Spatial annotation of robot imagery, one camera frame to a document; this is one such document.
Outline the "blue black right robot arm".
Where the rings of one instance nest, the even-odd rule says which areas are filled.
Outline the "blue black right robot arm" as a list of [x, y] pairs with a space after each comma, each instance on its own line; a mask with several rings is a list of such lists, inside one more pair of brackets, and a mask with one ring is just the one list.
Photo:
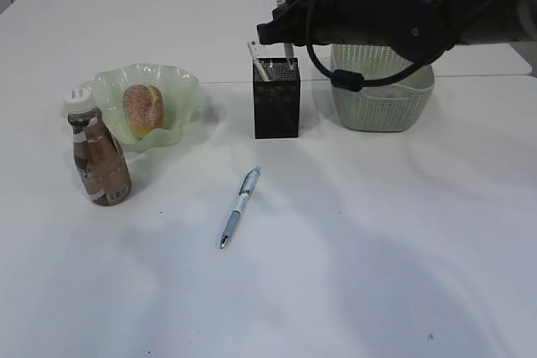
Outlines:
[[286, 0], [257, 26], [261, 44], [387, 46], [415, 62], [444, 41], [536, 38], [536, 0]]

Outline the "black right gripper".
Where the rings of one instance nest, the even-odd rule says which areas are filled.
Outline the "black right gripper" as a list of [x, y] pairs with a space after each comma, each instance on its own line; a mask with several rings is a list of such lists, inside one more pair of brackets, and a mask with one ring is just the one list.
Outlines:
[[261, 44], [376, 44], [371, 0], [286, 0], [257, 26]]

